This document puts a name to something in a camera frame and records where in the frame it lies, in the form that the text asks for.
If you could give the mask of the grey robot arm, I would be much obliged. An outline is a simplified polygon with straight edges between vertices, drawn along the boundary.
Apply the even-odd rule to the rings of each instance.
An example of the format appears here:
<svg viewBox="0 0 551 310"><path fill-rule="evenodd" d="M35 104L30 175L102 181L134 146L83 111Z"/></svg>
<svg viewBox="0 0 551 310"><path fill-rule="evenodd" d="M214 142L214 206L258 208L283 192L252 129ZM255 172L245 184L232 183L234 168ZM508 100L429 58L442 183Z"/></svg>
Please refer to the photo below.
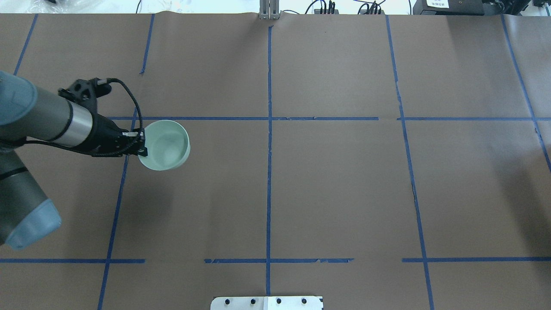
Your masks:
<svg viewBox="0 0 551 310"><path fill-rule="evenodd" d="M53 93L12 73L2 71L0 78L1 245L21 251L60 228L62 219L18 149L44 146L95 158L147 156L148 149L139 104L120 79L77 79ZM114 83L134 104L135 129L98 112L98 98Z"/></svg>

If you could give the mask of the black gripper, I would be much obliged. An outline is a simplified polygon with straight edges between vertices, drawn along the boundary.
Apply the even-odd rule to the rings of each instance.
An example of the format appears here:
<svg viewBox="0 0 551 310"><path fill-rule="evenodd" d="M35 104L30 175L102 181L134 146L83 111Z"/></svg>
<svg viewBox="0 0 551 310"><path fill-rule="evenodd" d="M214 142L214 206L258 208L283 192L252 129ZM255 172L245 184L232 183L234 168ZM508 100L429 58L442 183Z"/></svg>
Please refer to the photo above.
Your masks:
<svg viewBox="0 0 551 310"><path fill-rule="evenodd" d="M92 157L121 157L136 155L147 157L144 131L128 131L102 116L93 116L93 125L89 136L83 143L73 147L73 151Z"/></svg>

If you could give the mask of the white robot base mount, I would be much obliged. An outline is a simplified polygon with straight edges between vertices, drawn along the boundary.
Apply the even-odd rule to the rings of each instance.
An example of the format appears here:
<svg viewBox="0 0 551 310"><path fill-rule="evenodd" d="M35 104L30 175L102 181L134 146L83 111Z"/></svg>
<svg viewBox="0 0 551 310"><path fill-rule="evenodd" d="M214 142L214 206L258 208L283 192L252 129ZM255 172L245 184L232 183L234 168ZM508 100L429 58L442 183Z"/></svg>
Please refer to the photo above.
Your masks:
<svg viewBox="0 0 551 310"><path fill-rule="evenodd" d="M211 310L323 310L319 296L234 296L214 298Z"/></svg>

